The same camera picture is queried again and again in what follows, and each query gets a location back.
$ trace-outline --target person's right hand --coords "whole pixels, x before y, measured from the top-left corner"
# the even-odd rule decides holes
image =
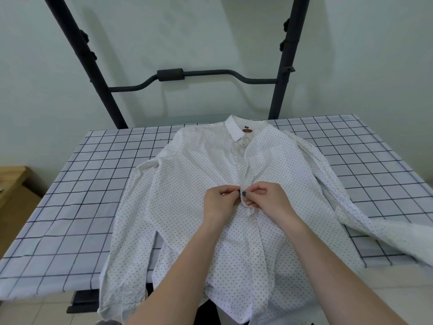
[[[244,195],[244,201],[248,206],[261,208],[277,225],[284,218],[298,218],[286,193],[279,184],[259,181],[249,186],[242,195]]]

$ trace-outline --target person's left hand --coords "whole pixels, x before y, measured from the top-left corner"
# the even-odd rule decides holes
[[[217,186],[204,194],[203,224],[213,230],[224,229],[232,213],[233,205],[240,202],[240,186]]]

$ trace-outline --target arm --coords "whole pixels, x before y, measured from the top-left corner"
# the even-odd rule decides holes
[[[258,182],[242,195],[247,205],[262,208],[293,244],[330,324],[407,324],[299,218],[279,184]]]
[[[127,325],[193,324],[215,245],[239,199],[239,189],[239,186],[219,186],[206,191],[203,223]]]

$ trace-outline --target white wall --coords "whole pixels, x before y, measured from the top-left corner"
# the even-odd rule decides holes
[[[156,70],[275,77],[292,0],[66,0],[109,85]],[[433,178],[433,0],[311,0],[281,118],[360,115]],[[113,124],[42,0],[0,0],[0,165],[48,184],[88,130]],[[266,118],[272,86],[231,77],[115,96],[130,126]]]

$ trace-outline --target shirt sleeve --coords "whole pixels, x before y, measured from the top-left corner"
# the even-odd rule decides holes
[[[368,218],[350,200],[341,181],[320,150],[289,131],[284,133],[295,140],[303,151],[311,171],[318,179],[323,194],[341,224],[382,240],[433,267],[433,227]]]
[[[131,172],[114,218],[110,255],[100,275],[98,313],[122,321],[147,296],[146,275],[156,229],[145,219],[159,159]]]

